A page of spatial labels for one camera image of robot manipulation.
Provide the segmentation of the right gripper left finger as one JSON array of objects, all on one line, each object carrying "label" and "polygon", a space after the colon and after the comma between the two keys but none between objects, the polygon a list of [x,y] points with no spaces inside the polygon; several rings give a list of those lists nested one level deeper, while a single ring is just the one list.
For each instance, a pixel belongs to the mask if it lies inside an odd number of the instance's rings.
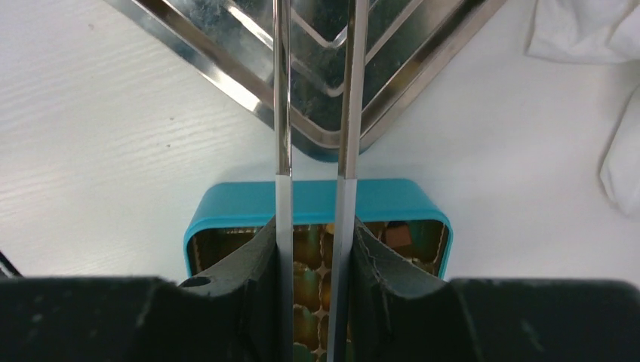
[{"label": "right gripper left finger", "polygon": [[3,361],[274,361],[275,224],[210,268],[157,277],[1,278]]}]

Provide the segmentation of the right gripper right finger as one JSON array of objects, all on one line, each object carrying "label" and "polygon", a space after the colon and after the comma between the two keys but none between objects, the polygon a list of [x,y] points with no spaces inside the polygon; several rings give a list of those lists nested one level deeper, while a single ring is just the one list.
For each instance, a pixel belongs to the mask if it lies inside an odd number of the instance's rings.
[{"label": "right gripper right finger", "polygon": [[350,273],[357,361],[639,359],[639,291],[624,281],[443,281],[361,222]]}]

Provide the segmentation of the milk square chocolate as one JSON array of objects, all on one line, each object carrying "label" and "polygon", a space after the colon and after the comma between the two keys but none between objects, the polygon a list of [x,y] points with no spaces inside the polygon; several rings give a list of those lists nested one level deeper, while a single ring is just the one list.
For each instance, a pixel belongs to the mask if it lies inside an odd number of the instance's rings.
[{"label": "milk square chocolate", "polygon": [[384,238],[385,244],[391,248],[405,247],[412,244],[411,230],[408,225],[387,227]]}]

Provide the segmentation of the teal chocolate box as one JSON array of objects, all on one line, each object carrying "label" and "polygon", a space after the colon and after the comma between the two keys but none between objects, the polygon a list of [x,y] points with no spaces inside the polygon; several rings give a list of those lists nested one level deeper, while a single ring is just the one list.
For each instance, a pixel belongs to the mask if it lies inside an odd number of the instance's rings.
[{"label": "teal chocolate box", "polygon": [[[296,181],[294,191],[294,359],[324,361],[331,298],[336,183]],[[385,244],[385,230],[408,225],[412,244],[392,248],[436,277],[445,274],[453,231],[449,219],[409,179],[361,179],[356,214]],[[204,194],[184,237],[188,275],[228,256],[274,215],[272,182],[220,183]]]}]

